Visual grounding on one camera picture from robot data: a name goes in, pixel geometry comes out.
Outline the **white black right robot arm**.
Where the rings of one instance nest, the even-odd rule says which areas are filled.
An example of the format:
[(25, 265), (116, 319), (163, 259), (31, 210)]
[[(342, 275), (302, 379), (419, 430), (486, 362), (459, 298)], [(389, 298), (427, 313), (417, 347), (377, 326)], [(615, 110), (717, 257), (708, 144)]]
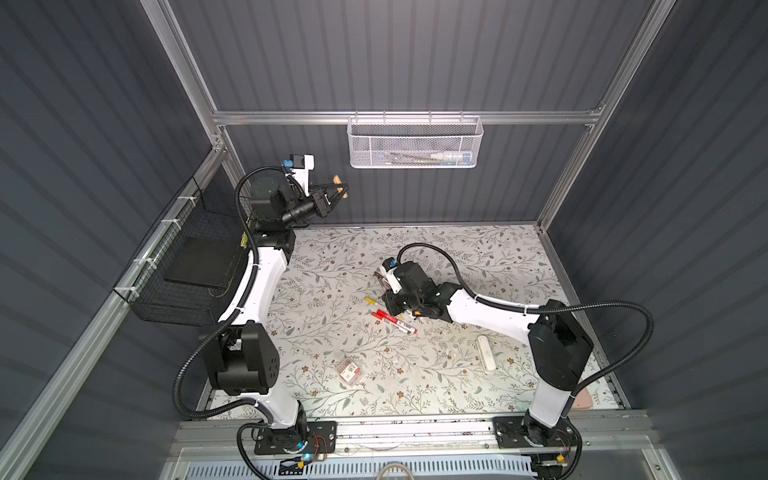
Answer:
[(562, 299), (530, 225), (319, 228), (302, 240), (307, 295), (321, 324), (317, 352), (294, 375), (316, 416), (520, 412), (537, 385), (522, 341), (472, 324), (406, 316), (404, 333), (374, 318), (375, 269), (401, 256), (436, 282), (458, 277), (512, 300)]

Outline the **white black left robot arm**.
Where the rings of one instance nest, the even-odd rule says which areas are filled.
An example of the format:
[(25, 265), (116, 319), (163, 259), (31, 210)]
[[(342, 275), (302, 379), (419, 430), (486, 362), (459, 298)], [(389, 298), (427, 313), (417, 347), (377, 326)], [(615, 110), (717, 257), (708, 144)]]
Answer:
[[(204, 329), (193, 359), (201, 358), (211, 387), (230, 400), (218, 407), (189, 409), (181, 400), (180, 377), (173, 401), (189, 418), (208, 419), (237, 408), (253, 407), (262, 416), (256, 426), (283, 440), (291, 450), (305, 447), (311, 435), (301, 402), (279, 385), (280, 354), (265, 322), (295, 247), (298, 228), (328, 216), (346, 198), (340, 178), (313, 184), (298, 168), (260, 167), (234, 189), (246, 250), (239, 283), (217, 323)], [(249, 204), (250, 210), (241, 207)]]

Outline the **brown capped marker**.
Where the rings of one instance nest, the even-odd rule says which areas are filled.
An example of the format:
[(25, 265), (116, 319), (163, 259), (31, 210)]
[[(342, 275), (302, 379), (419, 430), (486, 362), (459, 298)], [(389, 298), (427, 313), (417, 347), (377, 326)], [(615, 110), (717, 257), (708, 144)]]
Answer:
[(391, 286), (390, 286), (390, 284), (389, 284), (388, 280), (386, 279), (386, 277), (385, 277), (384, 275), (382, 275), (382, 274), (381, 274), (380, 272), (378, 272), (378, 271), (375, 271), (375, 272), (374, 272), (374, 276), (375, 276), (375, 278), (376, 278), (376, 279), (379, 281), (380, 285), (382, 286), (382, 288), (383, 288), (385, 291), (387, 291), (387, 290), (390, 290), (390, 289), (391, 289)]

